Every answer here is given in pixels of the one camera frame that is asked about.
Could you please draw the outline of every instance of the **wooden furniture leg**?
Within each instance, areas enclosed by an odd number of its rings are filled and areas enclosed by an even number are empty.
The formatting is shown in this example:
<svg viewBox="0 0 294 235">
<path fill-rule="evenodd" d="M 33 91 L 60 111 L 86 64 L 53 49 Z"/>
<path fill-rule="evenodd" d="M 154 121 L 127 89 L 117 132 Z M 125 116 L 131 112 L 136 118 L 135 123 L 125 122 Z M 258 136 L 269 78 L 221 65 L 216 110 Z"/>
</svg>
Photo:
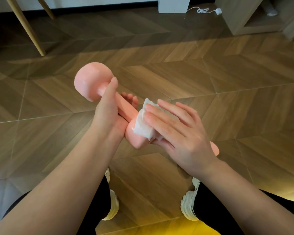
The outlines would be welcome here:
<svg viewBox="0 0 294 235">
<path fill-rule="evenodd" d="M 24 27 L 25 31 L 27 32 L 28 36 L 31 38 L 32 42 L 36 46 L 37 50 L 39 51 L 41 56 L 45 56 L 46 52 L 42 48 L 39 39 L 37 38 L 35 32 L 33 31 L 32 27 L 29 25 L 27 19 L 25 18 L 20 6 L 18 5 L 16 0 L 7 0 L 8 4 L 12 8 L 13 12 L 15 13 L 16 17 Z"/>
<path fill-rule="evenodd" d="M 37 1 L 39 1 L 39 3 L 41 4 L 41 6 L 45 9 L 45 11 L 47 12 L 47 14 L 50 16 L 50 18 L 54 20 L 55 19 L 55 15 L 52 13 L 52 11 L 48 7 L 48 5 L 45 2 L 45 0 L 37 0 Z"/>
</svg>

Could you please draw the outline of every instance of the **white cloth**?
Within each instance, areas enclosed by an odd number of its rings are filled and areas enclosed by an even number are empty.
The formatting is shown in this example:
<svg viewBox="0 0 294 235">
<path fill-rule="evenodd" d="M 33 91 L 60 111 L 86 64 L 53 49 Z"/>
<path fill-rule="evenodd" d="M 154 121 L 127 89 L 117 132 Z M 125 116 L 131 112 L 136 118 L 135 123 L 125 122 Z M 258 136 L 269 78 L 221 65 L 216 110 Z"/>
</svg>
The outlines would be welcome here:
<svg viewBox="0 0 294 235">
<path fill-rule="evenodd" d="M 159 109 L 160 106 L 158 104 L 155 104 L 154 102 L 150 101 L 148 98 L 145 99 L 145 102 L 143 104 L 143 108 L 139 111 L 136 119 L 136 123 L 134 126 L 134 134 L 143 136 L 145 138 L 148 138 L 151 140 L 152 138 L 156 138 L 158 140 L 163 139 L 163 137 L 151 126 L 149 126 L 145 121 L 144 121 L 144 116 L 145 116 L 145 106 L 146 104 L 151 104 L 152 106 L 158 107 Z"/>
</svg>

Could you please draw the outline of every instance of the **foot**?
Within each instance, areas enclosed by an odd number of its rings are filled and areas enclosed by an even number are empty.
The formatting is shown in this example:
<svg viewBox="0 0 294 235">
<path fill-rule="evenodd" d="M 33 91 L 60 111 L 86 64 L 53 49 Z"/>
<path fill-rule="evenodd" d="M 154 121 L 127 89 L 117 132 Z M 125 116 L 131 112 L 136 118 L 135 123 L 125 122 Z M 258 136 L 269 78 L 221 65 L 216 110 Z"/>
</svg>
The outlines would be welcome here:
<svg viewBox="0 0 294 235">
<path fill-rule="evenodd" d="M 111 209 L 110 209 L 110 212 L 108 213 L 107 217 L 105 217 L 102 220 L 110 220 L 110 219 L 113 219 L 113 217 L 119 211 L 118 197 L 116 196 L 116 194 L 115 194 L 115 192 L 113 190 L 110 190 L 110 198 L 111 198 Z"/>
<path fill-rule="evenodd" d="M 107 181 L 109 183 L 109 181 L 110 181 L 110 171 L 109 171 L 109 168 L 106 170 L 105 176 L 106 176 Z"/>
<path fill-rule="evenodd" d="M 190 190 L 183 196 L 181 200 L 181 211 L 188 220 L 197 221 L 198 218 L 194 213 L 193 207 L 200 181 L 193 177 L 192 182 L 195 186 L 195 191 Z"/>
</svg>

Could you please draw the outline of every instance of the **person's left hand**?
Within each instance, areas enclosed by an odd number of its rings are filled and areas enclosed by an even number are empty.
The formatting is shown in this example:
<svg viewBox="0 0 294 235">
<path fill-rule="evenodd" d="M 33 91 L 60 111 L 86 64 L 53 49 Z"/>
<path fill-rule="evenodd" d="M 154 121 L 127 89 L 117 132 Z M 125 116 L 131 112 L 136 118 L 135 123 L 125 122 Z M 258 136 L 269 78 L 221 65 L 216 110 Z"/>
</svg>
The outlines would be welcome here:
<svg viewBox="0 0 294 235">
<path fill-rule="evenodd" d="M 114 77 L 97 105 L 90 130 L 94 130 L 100 138 L 111 140 L 111 143 L 118 144 L 123 139 L 126 127 L 129 123 L 118 114 L 118 106 L 115 97 L 117 87 L 118 80 Z M 121 96 L 135 109 L 138 107 L 138 99 L 136 96 L 126 94 L 125 92 L 122 92 Z"/>
</svg>

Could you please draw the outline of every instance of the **forearm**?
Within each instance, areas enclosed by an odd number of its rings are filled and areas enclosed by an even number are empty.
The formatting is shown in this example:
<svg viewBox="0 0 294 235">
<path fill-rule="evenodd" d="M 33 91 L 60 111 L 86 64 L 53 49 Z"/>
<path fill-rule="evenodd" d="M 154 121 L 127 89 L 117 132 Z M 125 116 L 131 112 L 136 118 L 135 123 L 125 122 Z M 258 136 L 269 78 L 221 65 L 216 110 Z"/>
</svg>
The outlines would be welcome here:
<svg viewBox="0 0 294 235">
<path fill-rule="evenodd" d="M 118 146 L 87 131 L 70 154 L 0 222 L 0 234 L 75 234 Z"/>
<path fill-rule="evenodd" d="M 226 163 L 202 182 L 216 195 L 245 234 L 294 234 L 294 215 L 255 188 Z"/>
</svg>

